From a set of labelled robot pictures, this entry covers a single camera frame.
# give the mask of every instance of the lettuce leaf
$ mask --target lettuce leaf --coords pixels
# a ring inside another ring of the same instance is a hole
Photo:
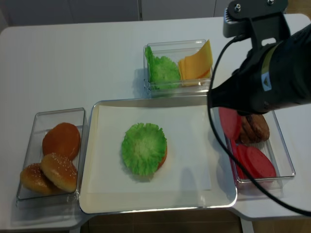
[[[138,123],[125,133],[121,146],[122,157],[133,174],[148,176],[157,171],[166,147],[162,128],[151,123]]]
[[[150,69],[149,81],[154,84],[173,82],[180,80],[178,66],[166,56],[155,57],[150,46],[145,50],[148,66]],[[177,88],[179,84],[155,85],[154,89],[172,89]]]

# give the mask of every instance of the cheese slice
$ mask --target cheese slice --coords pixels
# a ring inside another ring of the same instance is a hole
[[[213,65],[212,51],[209,40],[194,55],[184,59],[184,79],[201,79],[205,77]]]

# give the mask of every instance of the white paper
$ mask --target white paper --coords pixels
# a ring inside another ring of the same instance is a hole
[[[151,179],[135,176],[121,156],[125,132],[136,123],[163,128],[167,159]],[[211,189],[206,106],[136,108],[100,106],[88,193],[137,193]]]

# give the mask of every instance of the black wire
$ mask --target black wire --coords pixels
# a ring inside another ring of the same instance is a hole
[[[306,210],[302,210],[296,207],[293,207],[285,202],[282,202],[280,199],[278,199],[277,197],[273,196],[272,194],[270,194],[266,189],[264,189],[255,179],[254,177],[251,176],[251,174],[248,172],[248,170],[233,156],[233,154],[228,150],[228,148],[224,145],[224,143],[222,142],[221,138],[219,137],[215,126],[214,126],[214,122],[212,120],[212,116],[211,116],[211,107],[212,107],[212,100],[211,100],[211,89],[213,87],[213,83],[214,83],[214,78],[215,78],[215,74],[216,74],[216,70],[217,70],[217,66],[219,64],[219,61],[223,55],[223,53],[225,52],[225,50],[233,43],[238,42],[238,41],[242,41],[245,40],[246,36],[244,35],[240,35],[237,37],[234,37],[231,41],[229,41],[225,47],[223,48],[223,50],[221,51],[217,62],[215,64],[215,68],[212,74],[212,77],[210,79],[210,85],[209,85],[209,89],[208,89],[208,94],[207,94],[207,113],[208,113],[208,118],[209,118],[209,122],[210,122],[210,126],[215,134],[215,137],[218,141],[218,143],[221,145],[221,147],[225,150],[225,152],[229,155],[229,157],[235,162],[236,165],[238,165],[241,170],[245,173],[245,175],[249,178],[249,180],[263,193],[265,194],[268,198],[270,198],[271,200],[275,201],[277,204],[283,206],[284,208],[291,210],[293,212],[296,212],[298,214],[301,215],[305,215],[305,216],[311,216],[311,212],[310,211],[306,211]]]

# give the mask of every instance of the clear plastic container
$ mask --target clear plastic container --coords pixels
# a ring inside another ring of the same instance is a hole
[[[54,128],[56,125],[62,122],[75,125],[78,128],[81,136],[80,150],[77,157],[72,161],[78,170],[76,190],[72,193],[63,192],[52,196],[44,196],[43,194],[36,193],[24,188],[23,185],[19,183],[16,201],[17,207],[31,208],[38,206],[66,204],[78,200],[88,135],[86,113],[83,108],[37,113],[35,115],[23,169],[30,164],[41,162],[43,158],[42,140],[44,136],[50,129]]]
[[[205,44],[206,40],[189,40],[179,42],[167,43],[153,43],[148,44],[153,54],[156,57],[167,56],[178,65],[179,60],[186,56],[194,55]],[[184,95],[202,95],[208,91],[210,77],[203,79],[179,80],[177,82],[157,82],[156,84],[150,82],[150,69],[145,56],[144,47],[144,82],[145,90],[151,97],[172,97]],[[155,86],[167,86],[175,84],[177,88],[172,89],[156,89]]]
[[[287,151],[287,147],[285,145],[283,135],[274,111],[270,111],[263,116],[270,129],[269,139],[265,142],[250,144],[247,146],[253,146],[258,148],[262,153],[267,156],[267,158],[270,160],[276,170],[276,177],[259,178],[256,179],[256,181],[268,190],[281,189],[288,180],[295,177],[295,169],[292,164],[290,155]],[[226,136],[225,140],[228,149],[232,152],[232,142],[228,138],[226,138]],[[257,190],[257,188],[252,184],[249,179],[242,179],[238,176],[237,165],[232,160],[231,167],[236,186],[239,191],[250,189]]]

